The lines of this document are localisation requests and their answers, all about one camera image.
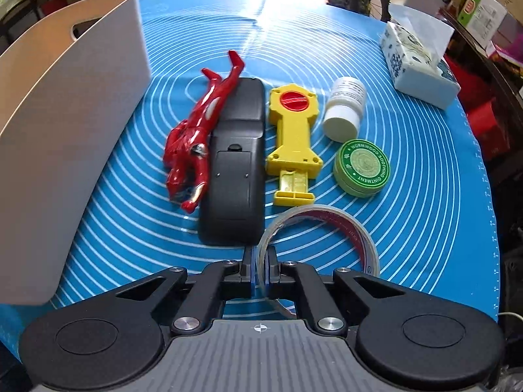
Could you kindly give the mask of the blue silicone mat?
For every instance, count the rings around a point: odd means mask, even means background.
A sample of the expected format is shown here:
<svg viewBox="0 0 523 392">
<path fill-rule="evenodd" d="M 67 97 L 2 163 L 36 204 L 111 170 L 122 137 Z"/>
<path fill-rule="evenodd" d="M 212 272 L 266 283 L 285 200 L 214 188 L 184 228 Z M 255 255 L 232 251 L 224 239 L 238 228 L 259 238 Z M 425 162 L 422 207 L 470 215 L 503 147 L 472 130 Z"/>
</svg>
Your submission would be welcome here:
<svg viewBox="0 0 523 392">
<path fill-rule="evenodd" d="M 332 175 L 338 145 L 311 135 L 324 166 L 309 187 L 319 204 L 370 233 L 381 276 L 497 315 L 496 218 L 481 150 L 459 102 L 439 110 L 394 88 L 380 49 L 383 23 L 296 0 L 141 0 L 150 86 L 116 145 L 83 216 L 56 294 L 57 309 L 158 272 L 196 273 L 239 249 L 205 246 L 195 215 L 168 200 L 161 156 L 168 132 L 205 91 L 201 69 L 229 72 L 227 52 L 267 89 L 295 83 L 324 103 L 338 78 L 359 79 L 359 131 L 388 158 L 375 196 L 347 195 Z"/>
</svg>

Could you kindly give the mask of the black remote control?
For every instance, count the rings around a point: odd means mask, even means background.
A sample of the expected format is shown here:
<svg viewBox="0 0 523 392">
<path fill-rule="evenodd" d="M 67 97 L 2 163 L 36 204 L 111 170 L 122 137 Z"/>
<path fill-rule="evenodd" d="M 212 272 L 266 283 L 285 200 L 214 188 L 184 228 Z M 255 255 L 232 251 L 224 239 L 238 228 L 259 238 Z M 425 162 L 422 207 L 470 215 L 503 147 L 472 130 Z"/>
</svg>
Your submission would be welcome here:
<svg viewBox="0 0 523 392">
<path fill-rule="evenodd" d="M 265 211 L 265 89 L 242 78 L 210 136 L 210 181 L 198 208 L 198 238 L 209 246 L 260 241 Z"/>
</svg>

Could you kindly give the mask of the green white product box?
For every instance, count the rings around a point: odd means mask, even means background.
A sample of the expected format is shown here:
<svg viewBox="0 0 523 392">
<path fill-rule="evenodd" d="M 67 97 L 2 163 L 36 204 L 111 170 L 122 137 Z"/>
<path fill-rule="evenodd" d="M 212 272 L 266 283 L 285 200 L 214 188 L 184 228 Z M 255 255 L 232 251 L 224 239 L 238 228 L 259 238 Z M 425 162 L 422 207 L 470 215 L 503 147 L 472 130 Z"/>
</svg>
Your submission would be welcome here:
<svg viewBox="0 0 523 392">
<path fill-rule="evenodd" d="M 507 14 L 506 8 L 497 0 L 466 0 L 457 22 L 472 38 L 487 48 Z"/>
</svg>

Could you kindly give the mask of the white pill bottle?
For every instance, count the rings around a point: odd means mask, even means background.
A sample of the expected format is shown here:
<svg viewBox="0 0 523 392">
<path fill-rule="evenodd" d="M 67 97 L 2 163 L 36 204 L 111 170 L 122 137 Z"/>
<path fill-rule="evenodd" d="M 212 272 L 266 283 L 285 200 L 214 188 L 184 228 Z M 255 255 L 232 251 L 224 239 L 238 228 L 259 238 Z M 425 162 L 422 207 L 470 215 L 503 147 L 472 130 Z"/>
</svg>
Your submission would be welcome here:
<svg viewBox="0 0 523 392">
<path fill-rule="evenodd" d="M 358 79 L 341 77 L 334 81 L 322 123 L 325 136 L 341 143 L 355 139 L 363 123 L 366 98 L 366 87 Z"/>
</svg>

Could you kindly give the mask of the black metal shelf rack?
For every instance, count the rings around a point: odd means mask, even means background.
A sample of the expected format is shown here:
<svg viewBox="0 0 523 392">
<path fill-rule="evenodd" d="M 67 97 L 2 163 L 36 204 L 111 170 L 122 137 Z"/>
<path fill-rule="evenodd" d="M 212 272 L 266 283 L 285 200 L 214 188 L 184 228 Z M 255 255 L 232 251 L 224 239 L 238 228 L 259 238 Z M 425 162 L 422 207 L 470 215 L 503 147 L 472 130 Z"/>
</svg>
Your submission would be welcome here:
<svg viewBox="0 0 523 392">
<path fill-rule="evenodd" d="M 36 0 L 5 0 L 1 2 L 1 53 L 4 53 L 16 41 L 11 30 L 27 16 L 31 16 L 35 22 L 41 20 L 42 15 Z"/>
</svg>

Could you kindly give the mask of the yellow toy launcher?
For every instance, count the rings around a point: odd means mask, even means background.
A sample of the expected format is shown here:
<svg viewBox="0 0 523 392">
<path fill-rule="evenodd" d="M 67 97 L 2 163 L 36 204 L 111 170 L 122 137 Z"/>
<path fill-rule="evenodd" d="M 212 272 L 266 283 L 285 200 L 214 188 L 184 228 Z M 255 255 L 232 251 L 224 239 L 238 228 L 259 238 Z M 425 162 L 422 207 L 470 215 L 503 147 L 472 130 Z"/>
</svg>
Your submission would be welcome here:
<svg viewBox="0 0 523 392">
<path fill-rule="evenodd" d="M 266 158 L 266 173 L 279 178 L 273 197 L 277 206 L 313 204 L 309 181 L 324 162 L 311 147 L 311 129 L 319 115 L 316 94 L 296 84 L 274 88 L 269 94 L 269 124 L 275 126 L 275 150 Z"/>
</svg>

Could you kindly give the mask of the clear tape roll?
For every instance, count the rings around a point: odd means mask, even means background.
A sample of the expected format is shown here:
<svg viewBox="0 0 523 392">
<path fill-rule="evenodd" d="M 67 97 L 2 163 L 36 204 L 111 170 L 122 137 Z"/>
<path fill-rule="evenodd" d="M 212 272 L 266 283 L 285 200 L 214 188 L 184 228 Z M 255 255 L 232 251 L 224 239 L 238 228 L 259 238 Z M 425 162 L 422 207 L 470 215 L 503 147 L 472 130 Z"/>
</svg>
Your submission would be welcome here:
<svg viewBox="0 0 523 392">
<path fill-rule="evenodd" d="M 353 198 L 340 208 L 315 204 L 276 211 L 262 243 L 276 249 L 280 262 L 308 264 L 320 274 L 348 267 L 379 277 L 376 204 L 375 198 Z"/>
</svg>

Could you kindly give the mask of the green ointment tin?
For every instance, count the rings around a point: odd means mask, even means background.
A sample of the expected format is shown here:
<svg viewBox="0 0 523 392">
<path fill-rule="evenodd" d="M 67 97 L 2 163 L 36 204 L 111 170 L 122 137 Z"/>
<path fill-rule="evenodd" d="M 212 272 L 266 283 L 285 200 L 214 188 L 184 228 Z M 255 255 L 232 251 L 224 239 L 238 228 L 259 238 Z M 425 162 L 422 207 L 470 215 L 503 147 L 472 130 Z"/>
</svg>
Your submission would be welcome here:
<svg viewBox="0 0 523 392">
<path fill-rule="evenodd" d="M 390 176 L 390 163 L 374 143 L 353 139 L 340 146 L 336 153 L 333 175 L 337 184 L 349 195 L 369 197 L 380 193 Z"/>
</svg>

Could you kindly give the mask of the white tissue box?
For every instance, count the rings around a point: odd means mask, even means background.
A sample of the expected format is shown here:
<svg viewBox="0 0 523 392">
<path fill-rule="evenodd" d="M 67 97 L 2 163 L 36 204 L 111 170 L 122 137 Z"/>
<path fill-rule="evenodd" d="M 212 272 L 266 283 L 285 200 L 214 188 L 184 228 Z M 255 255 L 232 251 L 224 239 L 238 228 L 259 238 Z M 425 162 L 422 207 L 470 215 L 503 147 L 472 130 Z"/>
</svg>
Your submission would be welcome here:
<svg viewBox="0 0 523 392">
<path fill-rule="evenodd" d="M 447 109 L 461 90 L 444 59 L 453 27 L 405 5 L 392 4 L 389 13 L 380 47 L 395 89 Z"/>
</svg>

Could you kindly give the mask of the beige plastic storage bin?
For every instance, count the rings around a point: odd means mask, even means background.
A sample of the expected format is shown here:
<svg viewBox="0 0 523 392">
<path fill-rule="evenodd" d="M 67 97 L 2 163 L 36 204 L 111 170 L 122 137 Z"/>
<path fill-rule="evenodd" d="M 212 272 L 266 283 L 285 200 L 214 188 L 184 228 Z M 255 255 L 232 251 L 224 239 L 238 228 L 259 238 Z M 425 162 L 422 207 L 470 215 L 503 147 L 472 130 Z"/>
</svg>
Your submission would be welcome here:
<svg viewBox="0 0 523 392">
<path fill-rule="evenodd" d="M 92 190 L 151 77 L 139 0 L 81 0 L 2 54 L 2 302 L 54 295 Z"/>
</svg>

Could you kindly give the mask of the red hero figure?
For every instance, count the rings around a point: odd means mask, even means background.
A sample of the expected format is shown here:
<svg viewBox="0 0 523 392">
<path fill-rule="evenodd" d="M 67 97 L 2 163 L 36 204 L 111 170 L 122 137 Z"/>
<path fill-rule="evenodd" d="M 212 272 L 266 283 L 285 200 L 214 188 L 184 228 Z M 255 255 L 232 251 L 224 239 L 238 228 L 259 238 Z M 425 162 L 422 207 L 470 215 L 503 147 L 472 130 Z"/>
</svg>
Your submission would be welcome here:
<svg viewBox="0 0 523 392">
<path fill-rule="evenodd" d="M 191 196 L 181 203 L 181 208 L 192 213 L 208 190 L 209 159 L 208 136 L 216 127 L 229 94 L 239 83 L 245 63 L 236 51 L 228 51 L 231 69 L 223 78 L 220 74 L 204 68 L 208 89 L 193 107 L 189 117 L 168 134 L 163 153 L 164 166 L 168 168 L 166 186 L 171 198 L 183 188 L 186 176 L 194 175 Z"/>
</svg>

